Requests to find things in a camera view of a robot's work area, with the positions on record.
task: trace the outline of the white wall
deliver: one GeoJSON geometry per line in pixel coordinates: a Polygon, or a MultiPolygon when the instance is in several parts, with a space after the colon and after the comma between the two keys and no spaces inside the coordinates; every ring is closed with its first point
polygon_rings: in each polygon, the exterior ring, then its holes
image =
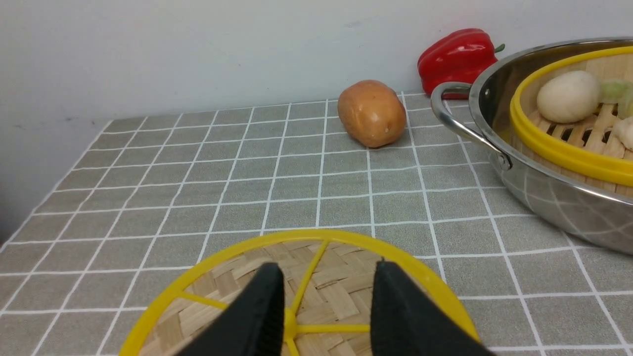
{"type": "Polygon", "coordinates": [[[2,0],[0,241],[110,118],[420,87],[438,38],[488,31],[501,56],[633,35],[633,1],[2,0]]]}

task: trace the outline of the gray tiled countertop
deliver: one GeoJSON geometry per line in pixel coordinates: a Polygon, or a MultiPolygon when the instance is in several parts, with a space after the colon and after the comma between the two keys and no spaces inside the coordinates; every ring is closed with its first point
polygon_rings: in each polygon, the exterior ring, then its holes
{"type": "Polygon", "coordinates": [[[416,256],[499,355],[632,355],[633,259],[535,217],[425,97],[401,97],[408,130],[378,150],[331,100],[113,121],[0,253],[0,355],[117,354],[186,269],[307,227],[416,256]]]}

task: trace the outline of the pot handle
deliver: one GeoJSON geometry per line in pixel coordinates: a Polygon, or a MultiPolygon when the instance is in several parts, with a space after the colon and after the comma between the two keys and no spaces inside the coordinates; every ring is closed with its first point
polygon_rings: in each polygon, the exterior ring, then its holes
{"type": "Polygon", "coordinates": [[[449,130],[453,131],[458,136],[463,137],[469,141],[482,144],[486,148],[495,152],[501,169],[509,170],[512,168],[512,163],[508,155],[503,153],[499,148],[488,141],[482,134],[472,130],[463,123],[457,121],[457,119],[448,111],[448,108],[444,105],[442,95],[446,94],[463,94],[467,95],[470,92],[470,84],[462,82],[445,82],[439,84],[431,93],[431,110],[437,119],[444,124],[449,130]]]}

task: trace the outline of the tile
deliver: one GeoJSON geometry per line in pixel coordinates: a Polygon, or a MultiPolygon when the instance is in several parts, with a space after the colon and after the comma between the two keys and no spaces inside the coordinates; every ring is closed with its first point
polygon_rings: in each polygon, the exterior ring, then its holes
{"type": "Polygon", "coordinates": [[[128,147],[162,146],[171,130],[137,132],[128,147]]]}
{"type": "Polygon", "coordinates": [[[37,271],[84,270],[98,246],[98,241],[58,242],[37,266],[37,271]]]}
{"type": "Polygon", "coordinates": [[[246,139],[265,139],[278,138],[284,134],[285,122],[263,122],[260,124],[251,124],[248,127],[246,139]]]}
{"type": "Polygon", "coordinates": [[[103,132],[126,132],[138,129],[145,120],[144,117],[119,118],[112,120],[103,132]]]}
{"type": "Polygon", "coordinates": [[[398,224],[376,226],[376,238],[412,255],[435,255],[435,247],[428,224],[398,224]]]}
{"type": "Polygon", "coordinates": [[[171,129],[180,115],[160,115],[148,117],[147,120],[141,126],[141,130],[159,130],[159,129],[171,129]]]}
{"type": "Polygon", "coordinates": [[[288,121],[285,129],[286,136],[309,136],[322,135],[325,126],[324,118],[315,118],[313,120],[295,120],[288,121]]]}
{"type": "Polygon", "coordinates": [[[452,189],[477,187],[475,177],[467,165],[422,167],[426,189],[452,189]]]}
{"type": "Polygon", "coordinates": [[[126,132],[123,134],[107,134],[100,135],[97,141],[94,141],[90,149],[115,149],[123,148],[130,141],[133,132],[126,132]]]}
{"type": "Polygon", "coordinates": [[[160,233],[162,235],[206,233],[209,231],[215,209],[216,207],[172,208],[160,233]]]}
{"type": "Polygon", "coordinates": [[[209,126],[213,122],[215,111],[183,114],[176,127],[209,126]]]}
{"type": "Polygon", "coordinates": [[[428,192],[427,199],[433,220],[488,215],[478,189],[428,192]]]}
{"type": "Polygon", "coordinates": [[[127,202],[127,208],[168,207],[176,195],[178,184],[169,186],[143,186],[127,202]]]}
{"type": "Polygon", "coordinates": [[[598,291],[633,290],[633,260],[630,257],[593,248],[581,249],[578,253],[598,291]]]}
{"type": "Polygon", "coordinates": [[[292,104],[288,119],[323,117],[325,115],[325,102],[292,104]]]}
{"type": "Polygon", "coordinates": [[[158,232],[167,209],[125,210],[110,236],[151,236],[158,232]]]}
{"type": "Polygon", "coordinates": [[[88,273],[82,278],[66,308],[118,308],[135,272],[88,273]]]}
{"type": "Polygon", "coordinates": [[[345,126],[341,122],[341,119],[338,117],[331,117],[327,119],[327,128],[325,129],[326,133],[334,134],[334,133],[345,133],[345,126]]]}
{"type": "Polygon", "coordinates": [[[100,239],[108,235],[118,212],[78,213],[61,239],[100,239]]]}
{"type": "Polygon", "coordinates": [[[60,191],[51,194],[36,213],[74,212],[90,195],[90,191],[60,191]]]}
{"type": "Polygon", "coordinates": [[[0,289],[0,308],[4,308],[25,278],[25,276],[0,277],[0,286],[2,286],[0,289]]]}
{"type": "Polygon", "coordinates": [[[462,300],[485,345],[534,346],[536,340],[519,299],[462,300]]]}
{"type": "Polygon", "coordinates": [[[339,102],[338,100],[330,100],[327,103],[327,116],[339,116],[339,110],[338,110],[338,106],[339,106],[339,102]]]}
{"type": "Polygon", "coordinates": [[[126,307],[146,307],[186,270],[144,270],[132,288],[126,307]]]}
{"type": "Polygon", "coordinates": [[[159,150],[160,147],[126,148],[116,160],[115,166],[149,165],[154,161],[159,150]]]}
{"type": "Polygon", "coordinates": [[[408,114],[411,127],[442,125],[431,110],[409,111],[408,114]]]}
{"type": "Polygon", "coordinates": [[[633,343],[633,319],[630,318],[633,295],[603,295],[601,298],[624,339],[633,343]]]}
{"type": "Polygon", "coordinates": [[[384,193],[388,191],[419,191],[420,175],[417,167],[403,170],[372,171],[372,191],[384,193]]]}
{"type": "Polygon", "coordinates": [[[266,229],[314,227],[317,201],[279,201],[270,204],[266,229]]]}
{"type": "Polygon", "coordinates": [[[232,179],[272,178],[276,158],[252,158],[235,162],[232,179]]]}
{"type": "Polygon", "coordinates": [[[323,173],[367,171],[366,152],[329,153],[323,157],[323,173]]]}
{"type": "Polygon", "coordinates": [[[328,134],[325,136],[325,152],[347,152],[365,150],[365,146],[348,134],[328,134]]]}
{"type": "Polygon", "coordinates": [[[510,263],[525,294],[591,292],[572,251],[510,256],[510,263]]]}
{"type": "Polygon", "coordinates": [[[619,344],[593,296],[528,298],[526,302],[543,345],[619,344]]]}
{"type": "Polygon", "coordinates": [[[130,334],[139,318],[141,318],[142,314],[143,312],[135,310],[124,310],[121,312],[121,314],[119,314],[119,318],[116,320],[114,328],[112,329],[112,333],[110,333],[105,346],[103,346],[102,353],[105,355],[118,355],[123,343],[127,340],[127,336],[130,334]]]}
{"type": "Polygon", "coordinates": [[[246,127],[247,125],[213,126],[206,140],[208,142],[241,141],[242,138],[244,138],[246,127]]]}
{"type": "Polygon", "coordinates": [[[78,274],[31,276],[7,310],[59,309],[78,278],[78,274]]]}
{"type": "Polygon", "coordinates": [[[55,314],[0,316],[0,355],[30,356],[55,314]]]}
{"type": "Polygon", "coordinates": [[[373,196],[376,223],[426,221],[427,210],[422,193],[392,193],[373,196]]]}
{"type": "Polygon", "coordinates": [[[80,211],[121,209],[134,188],[98,189],[84,202],[80,211]]]}
{"type": "Polygon", "coordinates": [[[95,355],[114,312],[64,313],[44,341],[43,355],[95,355]]]}
{"type": "Polygon", "coordinates": [[[197,262],[205,237],[193,235],[157,238],[144,267],[193,266],[197,262]]]}
{"type": "Polygon", "coordinates": [[[413,143],[416,146],[428,146],[432,144],[458,144],[457,135],[444,126],[441,127],[414,127],[413,143]]]}
{"type": "Polygon", "coordinates": [[[321,183],[321,196],[352,196],[363,194],[369,194],[369,178],[367,177],[367,173],[363,172],[323,176],[321,183]]]}
{"type": "Polygon", "coordinates": [[[413,150],[410,148],[372,150],[369,156],[372,170],[417,166],[413,150]]]}
{"type": "Polygon", "coordinates": [[[486,200],[493,215],[529,214],[532,212],[516,199],[507,189],[484,189],[486,200]]]}
{"type": "Polygon", "coordinates": [[[114,167],[99,184],[100,188],[136,186],[147,172],[147,166],[114,167]]]}
{"type": "Polygon", "coordinates": [[[421,166],[466,164],[466,156],[459,144],[451,146],[418,147],[418,160],[421,166]]]}
{"type": "Polygon", "coordinates": [[[59,184],[57,190],[64,189],[92,189],[97,186],[106,169],[71,170],[59,184]]]}
{"type": "Polygon", "coordinates": [[[72,214],[31,216],[14,241],[52,241],[60,235],[71,216],[72,214]]]}
{"type": "Polygon", "coordinates": [[[490,219],[440,222],[434,228],[443,255],[501,253],[490,219]]]}
{"type": "Polygon", "coordinates": [[[213,232],[259,230],[264,220],[266,204],[223,205],[213,226],[213,232]]]}
{"type": "Polygon", "coordinates": [[[428,109],[431,107],[431,100],[424,94],[407,95],[404,97],[404,103],[407,110],[428,109]]]}
{"type": "Polygon", "coordinates": [[[226,181],[231,168],[231,161],[194,163],[187,176],[187,182],[226,181]]]}
{"type": "Polygon", "coordinates": [[[234,110],[220,110],[218,116],[215,118],[216,125],[222,124],[246,124],[251,117],[253,109],[234,109],[234,110]]]}
{"type": "Polygon", "coordinates": [[[468,153],[468,157],[472,163],[490,162],[491,151],[480,144],[472,142],[464,142],[464,148],[468,153]]]}
{"type": "Polygon", "coordinates": [[[229,246],[257,237],[259,232],[214,232],[209,235],[204,258],[224,250],[229,246]]]}
{"type": "Polygon", "coordinates": [[[152,239],[107,240],[90,270],[139,268],[151,242],[152,239]]]}
{"type": "Polygon", "coordinates": [[[279,155],[281,139],[244,141],[239,158],[269,157],[279,155]]]}
{"type": "Polygon", "coordinates": [[[185,179],[189,166],[191,166],[190,163],[152,166],[141,184],[181,183],[185,179]]]}
{"type": "Polygon", "coordinates": [[[175,129],[166,144],[200,143],[206,137],[207,127],[175,129]]]}
{"type": "Polygon", "coordinates": [[[279,158],[279,164],[277,165],[277,177],[319,174],[320,171],[321,155],[282,156],[279,158]]]}
{"type": "Polygon", "coordinates": [[[224,190],[224,182],[187,183],[182,186],[174,205],[217,204],[224,190]]]}
{"type": "Polygon", "coordinates": [[[232,160],[237,156],[239,142],[205,143],[198,154],[198,161],[232,160]]]}
{"type": "Polygon", "coordinates": [[[442,261],[447,283],[458,296],[517,293],[503,257],[459,257],[442,261]]]}
{"type": "Polygon", "coordinates": [[[75,168],[103,168],[110,167],[116,160],[120,149],[112,151],[86,151],[82,159],[77,162],[75,168]]]}
{"type": "Polygon", "coordinates": [[[253,110],[253,122],[285,120],[288,105],[264,106],[253,110]]]}
{"type": "Polygon", "coordinates": [[[499,217],[495,221],[507,252],[569,246],[560,230],[539,217],[499,217]]]}
{"type": "Polygon", "coordinates": [[[50,244],[7,245],[0,258],[0,273],[30,272],[50,244]]]}
{"type": "Polygon", "coordinates": [[[156,157],[155,163],[193,162],[199,147],[199,144],[165,146],[156,157]]]}
{"type": "Polygon", "coordinates": [[[272,179],[253,181],[230,181],[222,203],[239,203],[246,201],[266,201],[270,192],[272,179]]]}
{"type": "Polygon", "coordinates": [[[482,187],[503,187],[501,179],[494,172],[494,168],[490,163],[473,165],[473,168],[482,187]]]}
{"type": "Polygon", "coordinates": [[[319,226],[371,223],[369,197],[322,199],[319,226]]]}
{"type": "Polygon", "coordinates": [[[316,198],[318,196],[319,177],[277,178],[271,199],[316,198]]]}

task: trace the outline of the potato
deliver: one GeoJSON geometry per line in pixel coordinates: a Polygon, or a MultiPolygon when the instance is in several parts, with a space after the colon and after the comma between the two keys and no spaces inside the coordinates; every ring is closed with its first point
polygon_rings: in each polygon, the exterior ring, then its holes
{"type": "Polygon", "coordinates": [[[337,109],[345,131],[369,148],[396,142],[406,126],[398,95],[377,80],[362,80],[345,89],[337,109]]]}

